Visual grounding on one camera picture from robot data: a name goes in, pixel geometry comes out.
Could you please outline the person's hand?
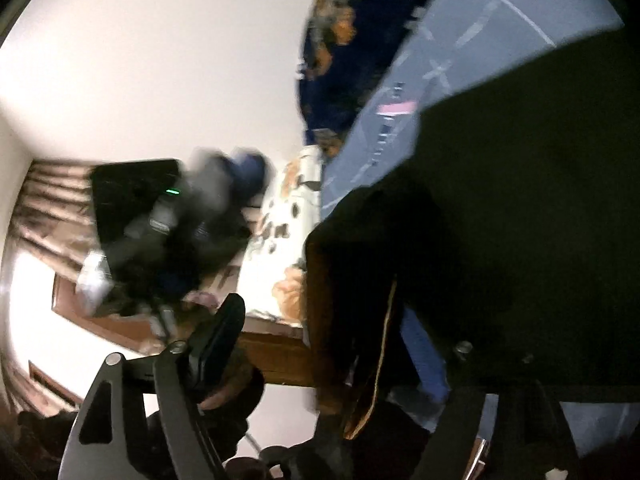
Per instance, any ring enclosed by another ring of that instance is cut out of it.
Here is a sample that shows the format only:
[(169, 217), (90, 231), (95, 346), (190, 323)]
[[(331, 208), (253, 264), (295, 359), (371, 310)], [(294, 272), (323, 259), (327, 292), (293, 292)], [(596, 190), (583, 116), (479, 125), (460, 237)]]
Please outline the person's hand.
[(219, 458), (235, 456), (248, 429), (247, 419), (257, 408), (265, 390), (264, 375), (241, 348), (235, 348), (221, 383), (198, 404), (201, 421)]

